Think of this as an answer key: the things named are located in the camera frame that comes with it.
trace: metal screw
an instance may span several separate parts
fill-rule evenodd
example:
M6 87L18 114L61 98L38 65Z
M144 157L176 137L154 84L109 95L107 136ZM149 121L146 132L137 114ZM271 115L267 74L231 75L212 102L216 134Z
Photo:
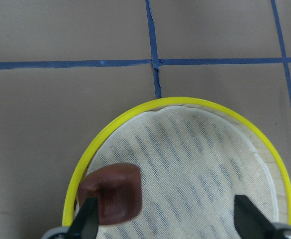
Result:
M285 237L285 239L291 239L291 231L285 230L284 231L284 237Z

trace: brown object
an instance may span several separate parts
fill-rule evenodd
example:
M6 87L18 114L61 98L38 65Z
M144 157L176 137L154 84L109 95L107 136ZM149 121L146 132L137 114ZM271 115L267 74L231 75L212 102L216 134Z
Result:
M98 198L100 225L127 221L142 208L140 168L131 163L100 168L80 183L78 197L80 207L86 198Z

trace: yellow rim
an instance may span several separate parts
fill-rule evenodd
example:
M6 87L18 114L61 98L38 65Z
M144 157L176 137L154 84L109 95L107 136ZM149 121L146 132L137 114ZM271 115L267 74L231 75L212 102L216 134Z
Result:
M127 112L121 114L119 117L114 119L111 123L109 123L90 143L90 145L86 148L84 151L82 157L80 158L75 171L71 177L68 191L66 194L65 204L64 204L64 211L63 211L63 218L62 218L62 225L63 226L69 226L71 225L74 217L74 203L76 200L76 194L78 185L85 173L86 168L88 167L91 159L93 158L96 151L99 149L99 147L104 143L104 141L122 124L127 122L129 119L135 117L136 115L139 115L140 113L150 111L154 108L158 107L164 107L168 105L175 105L175 104L192 104L192 105L200 105L209 107L211 109L215 109L220 112L224 112L225 114L233 117L234 119L238 120L245 126L247 126L252 132L254 132L266 145L266 147L269 149L271 154L273 155L280 172L283 177L284 186L286 189L286 195L287 195L287 203L288 203L288 213L289 213L289 224L291 225L291 182L289 175L287 173L286 167L280 158L278 152L276 151L275 147L271 144L271 142L268 140L268 138L256 127L254 126L250 121L248 121L246 118L242 117L235 111L232 111L229 108L226 108L224 106L221 106L219 104L197 99L197 98L189 98L189 97L170 97L170 98L162 98L157 99L153 101L149 101L146 103L143 103L141 105L138 105Z

